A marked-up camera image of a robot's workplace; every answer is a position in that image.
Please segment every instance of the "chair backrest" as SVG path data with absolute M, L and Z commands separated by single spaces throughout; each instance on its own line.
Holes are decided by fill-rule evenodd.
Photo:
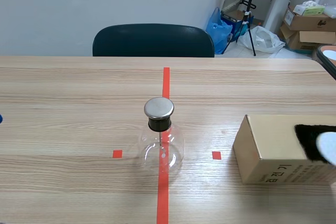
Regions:
M 129 24 L 101 30 L 93 41 L 93 56 L 214 57 L 209 34 L 191 26 Z

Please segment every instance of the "glass flask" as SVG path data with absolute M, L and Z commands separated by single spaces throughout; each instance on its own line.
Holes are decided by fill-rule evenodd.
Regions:
M 174 104 L 164 97 L 149 100 L 144 106 L 148 124 L 139 137 L 139 156 L 144 168 L 154 172 L 172 171 L 182 165 L 184 139 L 171 122 Z

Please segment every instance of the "red object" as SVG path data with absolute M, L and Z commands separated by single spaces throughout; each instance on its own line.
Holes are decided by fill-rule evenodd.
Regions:
M 112 158 L 122 158 L 122 150 L 114 150 Z
M 170 96 L 170 69 L 163 68 L 163 89 L 162 96 L 169 99 Z M 168 132 L 162 133 L 162 145 L 166 150 L 165 157 L 162 157 L 162 150 L 159 154 L 159 182 L 157 191 L 158 208 L 156 212 L 156 224 L 169 223 L 169 138 Z
M 220 152 L 212 152 L 212 159 L 222 160 L 222 155 Z

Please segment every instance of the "cardboard box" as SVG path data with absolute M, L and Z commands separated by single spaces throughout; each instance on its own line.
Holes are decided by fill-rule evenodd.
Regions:
M 234 142 L 244 184 L 332 184 L 335 166 L 307 158 L 295 125 L 336 125 L 336 116 L 246 115 Z
M 312 16 L 312 15 L 321 15 L 324 12 L 325 7 L 323 5 L 319 6 L 303 6 L 297 5 L 293 12 L 301 16 Z
M 336 19 L 325 14 L 314 16 L 300 16 L 288 7 L 284 22 L 293 31 L 334 31 L 336 32 Z
M 285 24 L 280 27 L 280 38 L 285 39 L 287 47 L 300 54 L 312 54 L 318 44 L 334 44 L 336 33 L 329 31 L 293 31 Z

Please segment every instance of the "tripod stand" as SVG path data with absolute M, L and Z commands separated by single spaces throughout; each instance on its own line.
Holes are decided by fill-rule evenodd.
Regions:
M 241 25 L 240 25 L 240 28 L 239 29 L 237 29 L 237 31 L 236 31 L 236 33 L 233 35 L 233 38 L 235 38 L 236 37 L 236 35 L 238 34 L 238 37 L 237 37 L 237 39 L 236 39 L 236 43 L 238 42 L 238 39 L 239 39 L 239 37 L 240 37 L 240 33 L 242 32 L 242 30 L 243 30 L 243 26 L 244 25 L 247 25 L 247 28 L 248 28 L 248 33 L 249 33 L 249 35 L 250 35 L 250 40 L 251 40 L 251 44 L 252 44 L 252 49 L 253 49 L 253 54 L 254 54 L 254 56 L 257 56 L 256 55 L 256 51 L 255 51 L 255 49 L 254 49 L 254 44 L 253 44 L 253 40 L 252 40 L 252 35 L 251 35 L 251 6 L 252 6 L 253 4 L 252 4 L 252 0 L 248 0 L 248 2 L 247 2 L 247 8 L 246 8 L 246 11 L 245 11 L 245 13 L 244 13 L 244 18 L 243 18 L 243 22 L 241 23 Z M 232 40 L 230 40 L 229 41 L 229 43 L 227 44 L 227 46 L 226 46 L 226 48 L 224 49 L 224 51 L 223 51 L 223 53 L 226 51 L 226 49 L 228 48 L 228 46 L 231 44 L 231 41 Z

